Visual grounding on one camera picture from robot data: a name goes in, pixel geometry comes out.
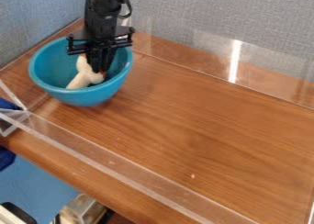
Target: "bowl rim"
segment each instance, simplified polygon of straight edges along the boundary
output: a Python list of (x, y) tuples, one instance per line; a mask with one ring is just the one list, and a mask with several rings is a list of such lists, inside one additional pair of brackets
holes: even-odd
[(116, 74), (114, 76), (114, 78), (110, 80), (110, 81), (106, 81), (104, 83), (102, 84), (98, 84), (92, 87), (88, 87), (88, 88), (80, 88), (80, 89), (65, 89), (65, 88), (59, 88), (59, 87), (55, 87), (49, 84), (45, 84), (37, 77), (36, 75), (36, 72), (35, 72), (35, 66), (36, 66), (36, 61), (37, 61), (37, 57), (40, 55), (40, 53), (47, 50), (52, 45), (55, 45), (56, 43), (64, 41), (67, 38), (63, 37), (63, 38), (59, 38), (56, 40), (53, 40), (52, 42), (49, 42), (47, 45), (44, 45), (36, 52), (36, 54), (33, 55), (32, 57), (32, 60), (29, 62), (29, 65), (28, 65), (28, 72), (29, 72), (29, 77), (31, 79), (33, 80), (35, 84), (41, 87), (43, 89), (47, 89), (48, 91), (51, 92), (55, 92), (55, 93), (67, 93), (67, 94), (81, 94), (81, 93), (88, 93), (91, 91), (96, 91), (99, 89), (102, 89), (103, 87), (111, 85), (112, 83), (115, 83), (116, 81), (119, 81), (120, 78), (123, 78), (126, 76), (126, 74), (128, 73), (130, 71), (130, 68), (132, 66), (132, 63), (134, 63), (134, 55), (132, 55), (132, 50), (131, 48), (122, 48), (127, 51), (127, 64), (122, 70), (122, 72), (119, 74)]

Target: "wooden table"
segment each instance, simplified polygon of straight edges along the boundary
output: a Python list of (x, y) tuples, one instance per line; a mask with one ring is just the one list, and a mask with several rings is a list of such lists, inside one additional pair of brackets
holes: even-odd
[[(80, 26), (81, 21), (47, 42)], [(29, 84), (21, 76), (35, 50), (11, 64), (20, 67), (19, 73), (3, 75), (15, 76), (19, 87)], [(223, 78), (228, 62), (138, 34), (134, 69), (108, 103), (81, 108), (49, 98), (33, 110), (257, 222), (307, 223), (314, 187), (314, 112), (195, 72), (200, 66)], [(301, 83), (249, 64), (240, 66), (282, 83)], [(283, 94), (291, 101), (301, 97), (289, 90)], [(310, 95), (302, 97), (311, 102)], [(4, 143), (135, 223), (194, 223), (24, 131), (17, 130)]]

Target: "blue bowl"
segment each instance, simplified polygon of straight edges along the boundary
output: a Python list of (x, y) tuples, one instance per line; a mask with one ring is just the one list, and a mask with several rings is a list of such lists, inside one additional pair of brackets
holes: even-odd
[(36, 85), (61, 102), (72, 106), (95, 106), (108, 100), (122, 87), (132, 66), (132, 51), (119, 49), (104, 83), (83, 89), (65, 89), (77, 74), (79, 55), (67, 55), (67, 39), (45, 45), (29, 63), (29, 76)]

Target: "robotic arm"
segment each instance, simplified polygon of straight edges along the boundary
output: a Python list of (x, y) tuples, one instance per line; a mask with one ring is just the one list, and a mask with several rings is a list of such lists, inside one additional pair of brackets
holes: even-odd
[[(128, 7), (128, 14), (124, 16), (120, 15), (122, 4)], [(131, 13), (130, 0), (86, 0), (84, 28), (67, 37), (67, 54), (86, 53), (94, 73), (106, 74), (116, 49), (132, 45), (135, 29), (116, 26), (118, 18), (126, 19)]]

